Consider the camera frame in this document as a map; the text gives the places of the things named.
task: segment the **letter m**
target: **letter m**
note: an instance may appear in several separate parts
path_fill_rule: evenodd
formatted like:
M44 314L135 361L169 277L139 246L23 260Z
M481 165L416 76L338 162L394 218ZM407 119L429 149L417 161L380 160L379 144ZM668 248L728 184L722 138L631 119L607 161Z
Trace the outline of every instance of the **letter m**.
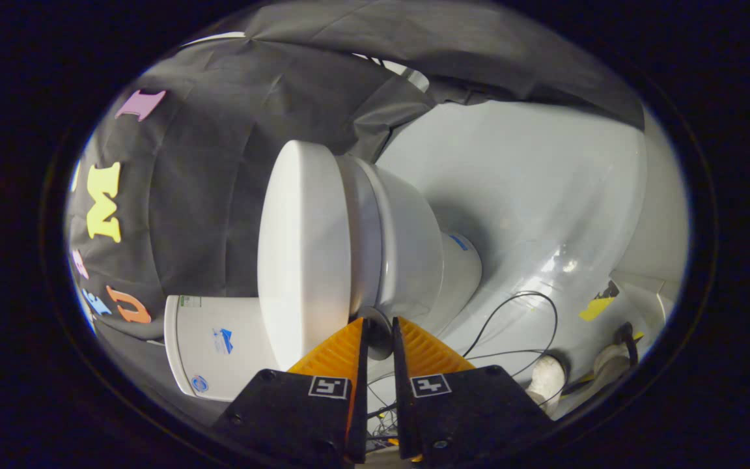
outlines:
M109 198L117 196L119 179L120 163L116 162L106 169L97 169L92 165L89 169L86 189L94 199L94 205L86 214L86 227L92 239L94 235L103 235L112 238L116 243L120 242L120 223L116 217L112 217L117 205Z

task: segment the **white toilet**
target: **white toilet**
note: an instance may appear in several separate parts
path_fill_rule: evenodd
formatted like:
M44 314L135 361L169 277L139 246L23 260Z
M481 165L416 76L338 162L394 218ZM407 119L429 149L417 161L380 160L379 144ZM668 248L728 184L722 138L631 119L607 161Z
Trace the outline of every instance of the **white toilet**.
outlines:
M413 186L297 140L271 172L257 270L258 300L167 301L167 357L186 394L232 401L257 371L288 370L366 307L438 334L482 276L470 241L442 233Z

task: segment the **pink foam letter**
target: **pink foam letter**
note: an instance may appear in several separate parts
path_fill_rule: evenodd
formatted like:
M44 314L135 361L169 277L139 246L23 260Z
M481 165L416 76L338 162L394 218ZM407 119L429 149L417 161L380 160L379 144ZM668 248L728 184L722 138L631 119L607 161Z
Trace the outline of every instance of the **pink foam letter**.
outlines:
M117 119L121 115L137 115L137 122L141 122L146 119L146 116L149 116L155 106L158 106L158 103L166 94L166 91L161 91L158 94L141 94L141 90L138 89L117 110L115 118Z
M88 279L89 273L86 271L86 265L83 264L83 256L80 255L80 251L77 249L72 250L71 256L74 258L74 265L77 267L77 271L80 272L81 276Z

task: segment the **foam letter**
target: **foam letter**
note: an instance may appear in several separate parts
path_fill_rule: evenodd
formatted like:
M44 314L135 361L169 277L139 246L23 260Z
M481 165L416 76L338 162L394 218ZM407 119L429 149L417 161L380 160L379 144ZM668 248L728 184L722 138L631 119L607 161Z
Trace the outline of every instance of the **foam letter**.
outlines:
M91 305L99 315L112 314L112 311L110 311L98 297L93 296L93 294L87 292L86 289L81 291L83 291L83 296L86 297L86 301L89 301L89 305Z
M81 276L89 278L89 273L86 271L86 266L83 264L83 256L80 255L80 251L72 249L71 256L74 258L74 265L77 267L77 271L80 272Z
M146 307L134 296L131 296L127 293L122 293L120 291L112 290L112 287L110 287L109 285L106 285L106 291L109 292L109 296L112 297L112 301L116 303L118 301L123 301L124 303L129 303L130 305L135 307L136 311L129 311L129 309L123 309L122 306L117 305L117 311L120 311L120 315L122 315L123 319L129 322L142 322L144 324L148 324L150 321L152 321L152 318L149 317L149 312L146 312Z
M97 169L94 165L89 169L89 177L86 180L86 189L94 199L94 205L86 214L86 227L89 229L89 237L103 235L112 238L116 243L120 242L120 223L116 217L107 220L117 209L117 205L108 198L117 196L117 182L120 179L120 163L114 163L106 169Z
M115 118L119 118L121 115L137 115L137 122L141 122L149 116L149 113L158 106L166 91L161 91L158 94L141 94L141 90L133 92L132 95L126 100L126 103L120 107L115 113Z

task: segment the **yellow tape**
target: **yellow tape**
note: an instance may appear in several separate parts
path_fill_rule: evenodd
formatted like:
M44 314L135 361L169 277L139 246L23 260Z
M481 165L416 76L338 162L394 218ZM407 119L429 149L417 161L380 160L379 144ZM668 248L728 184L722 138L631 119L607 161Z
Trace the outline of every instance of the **yellow tape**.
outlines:
M600 298L598 300L592 300L589 302L589 306L587 306L584 311L581 311L579 316L581 317L581 320L590 321L594 320L598 315L601 314L601 312L604 312L605 309L607 309L607 306L609 306L610 303L613 302L615 298Z

